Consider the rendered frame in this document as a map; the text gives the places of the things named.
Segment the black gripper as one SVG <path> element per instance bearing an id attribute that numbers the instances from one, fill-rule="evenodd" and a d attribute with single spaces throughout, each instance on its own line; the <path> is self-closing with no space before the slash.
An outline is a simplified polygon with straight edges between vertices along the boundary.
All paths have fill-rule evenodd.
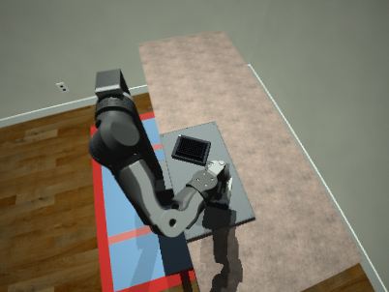
<path id="1" fill-rule="evenodd" d="M 207 161 L 206 162 L 206 165 L 205 165 L 205 169 L 204 170 L 207 170 L 207 168 L 211 165 L 211 161 Z M 227 182 L 226 182 L 227 183 Z M 226 188 L 226 183 L 224 182 L 220 182 L 217 186 L 217 193 L 215 195 L 215 198 L 213 200 L 218 200 L 218 199 L 221 199 L 222 196 L 223 196 L 223 193 L 225 192 L 225 188 Z M 222 192 L 222 193 L 221 193 Z"/>

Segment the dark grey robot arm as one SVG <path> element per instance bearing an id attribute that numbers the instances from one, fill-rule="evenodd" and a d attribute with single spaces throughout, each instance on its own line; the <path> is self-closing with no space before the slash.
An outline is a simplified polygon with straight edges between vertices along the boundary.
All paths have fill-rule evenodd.
<path id="1" fill-rule="evenodd" d="M 96 88 L 95 94 L 97 130 L 88 143 L 91 157 L 111 172 L 143 224 L 149 225 L 154 234 L 176 237 L 190 229 L 206 204 L 214 199 L 217 184 L 229 182 L 229 163 L 212 161 L 207 170 L 197 171 L 171 199 L 170 210 L 166 210 L 157 198 L 153 173 L 142 155 L 135 154 L 141 147 L 141 136 L 135 127 L 133 97 L 123 92 L 120 85 Z"/>

